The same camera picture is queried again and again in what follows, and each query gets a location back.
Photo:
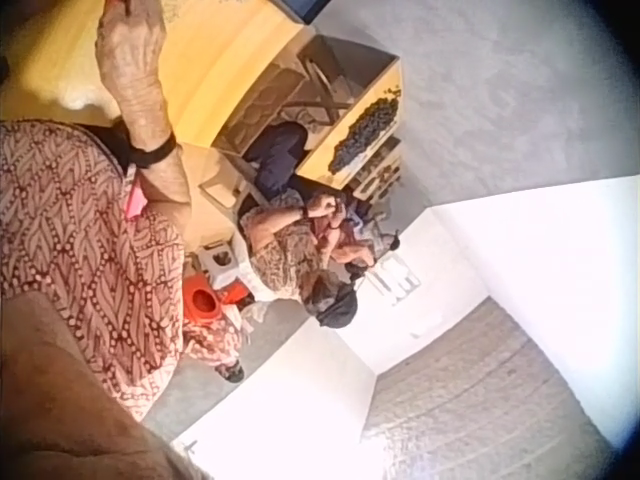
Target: dark grapes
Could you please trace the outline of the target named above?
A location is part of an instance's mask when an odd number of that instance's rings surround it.
[[[347,138],[335,147],[329,172],[335,175],[365,152],[391,126],[400,107],[399,91],[392,98],[379,98],[349,127]]]

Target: pink object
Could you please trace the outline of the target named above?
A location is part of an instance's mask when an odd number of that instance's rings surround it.
[[[142,212],[142,209],[146,204],[147,199],[142,193],[140,182],[136,179],[131,187],[131,193],[129,193],[129,200],[127,201],[127,208],[125,209],[127,219],[140,215],[140,212]]]

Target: white wall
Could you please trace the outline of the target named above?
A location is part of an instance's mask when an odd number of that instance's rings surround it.
[[[436,207],[500,303],[620,446],[638,407],[638,177]]]
[[[178,440],[198,440],[194,461],[216,480],[347,479],[374,385],[342,339],[310,320]]]
[[[369,282],[358,290],[358,314],[339,335],[376,373],[418,352],[487,297],[475,269],[432,211],[402,233],[398,254],[421,286],[396,306]]]

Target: black watch strap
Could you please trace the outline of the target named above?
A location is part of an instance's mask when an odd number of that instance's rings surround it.
[[[138,168],[149,168],[151,165],[160,163],[167,158],[177,148],[178,142],[173,132],[169,138],[155,150],[147,152],[131,145],[131,163]]]

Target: hand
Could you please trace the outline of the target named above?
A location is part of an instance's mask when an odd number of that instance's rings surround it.
[[[317,195],[307,204],[310,218],[332,215],[336,210],[336,199],[331,195]]]
[[[342,225],[345,218],[347,218],[347,208],[345,207],[344,202],[338,201],[336,203],[336,209],[329,220],[331,228],[338,228]]]
[[[160,130],[168,127],[158,76],[165,38],[160,0],[105,0],[96,60],[100,79],[118,103],[130,130],[145,124]],[[160,143],[168,137],[165,131],[158,135]]]

